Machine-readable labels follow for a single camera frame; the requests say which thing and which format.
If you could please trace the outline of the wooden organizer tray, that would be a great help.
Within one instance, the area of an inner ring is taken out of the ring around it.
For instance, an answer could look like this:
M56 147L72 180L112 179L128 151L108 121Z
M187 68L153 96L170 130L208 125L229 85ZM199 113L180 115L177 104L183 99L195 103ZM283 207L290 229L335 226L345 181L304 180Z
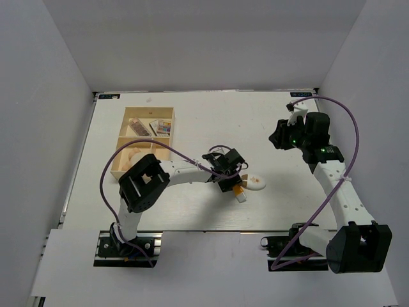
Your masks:
M174 109L172 107L126 107L116 147L135 139L159 141L167 146L173 142ZM170 151L155 143L134 143L123 149L113 160L111 175L118 180L147 154L160 160L168 160Z

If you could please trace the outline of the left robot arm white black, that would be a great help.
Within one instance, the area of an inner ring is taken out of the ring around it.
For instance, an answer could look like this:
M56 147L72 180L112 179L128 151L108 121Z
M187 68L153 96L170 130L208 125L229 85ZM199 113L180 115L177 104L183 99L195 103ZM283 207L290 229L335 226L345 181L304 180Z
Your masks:
M142 213L150 209L173 185L216 183L222 192L232 191L242 182L240 168L245 159L232 148L227 153L208 152L202 155L207 166L197 161L160 161L148 154L137 161L119 179L120 210L114 223L113 248L121 255L129 255L135 248L137 227Z

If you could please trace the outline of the white oval sunscreen bottle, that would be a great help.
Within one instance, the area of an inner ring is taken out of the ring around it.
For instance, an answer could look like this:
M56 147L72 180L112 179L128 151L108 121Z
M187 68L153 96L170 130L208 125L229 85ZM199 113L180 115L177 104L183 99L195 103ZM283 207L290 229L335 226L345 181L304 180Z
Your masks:
M244 189L247 189L250 191L260 191L266 187L265 180L259 175L255 175L252 173L246 173L241 176L241 179L242 179L242 182L240 185Z

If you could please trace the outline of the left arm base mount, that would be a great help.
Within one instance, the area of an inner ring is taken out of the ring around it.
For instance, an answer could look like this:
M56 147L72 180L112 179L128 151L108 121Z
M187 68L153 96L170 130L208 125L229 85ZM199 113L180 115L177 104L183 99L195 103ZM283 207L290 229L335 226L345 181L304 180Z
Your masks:
M160 254L162 233L141 232L130 242L142 249L148 257L146 258L139 249L118 241L110 230L100 231L93 266L154 268Z

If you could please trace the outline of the colourful small eyeshadow palette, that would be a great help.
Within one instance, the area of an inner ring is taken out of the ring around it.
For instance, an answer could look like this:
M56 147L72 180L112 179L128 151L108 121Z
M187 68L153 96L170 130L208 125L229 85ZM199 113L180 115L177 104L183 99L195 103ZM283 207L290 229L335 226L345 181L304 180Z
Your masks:
M156 136L169 136L172 122L169 120L157 119L150 122L150 127Z

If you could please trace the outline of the orange cream tube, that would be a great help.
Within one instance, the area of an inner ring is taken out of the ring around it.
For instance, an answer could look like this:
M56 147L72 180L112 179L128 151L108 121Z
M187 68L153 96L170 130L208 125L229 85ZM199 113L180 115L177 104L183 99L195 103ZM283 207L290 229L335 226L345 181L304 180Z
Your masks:
M234 193L234 195L235 195L236 200L237 200L239 203L243 203L243 202L246 201L247 196L246 196L246 194L245 194L244 189L242 188L242 186L240 186L240 185L235 185L235 186L232 188L232 191L233 191L233 193Z

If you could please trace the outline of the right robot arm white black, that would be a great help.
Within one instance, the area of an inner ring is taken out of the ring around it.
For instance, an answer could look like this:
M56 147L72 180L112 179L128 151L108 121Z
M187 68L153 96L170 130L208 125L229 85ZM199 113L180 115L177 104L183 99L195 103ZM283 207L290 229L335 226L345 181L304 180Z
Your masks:
M330 118L325 113L310 112L279 120L269 137L276 149L297 148L304 162L321 185L334 214L335 234L321 229L310 219L294 224L287 245L272 264L272 270L286 266L280 259L292 251L303 255L308 250L327 259L336 274L380 272L383 269L392 240L388 225L379 224L366 210L347 177L344 157L338 147L330 144Z

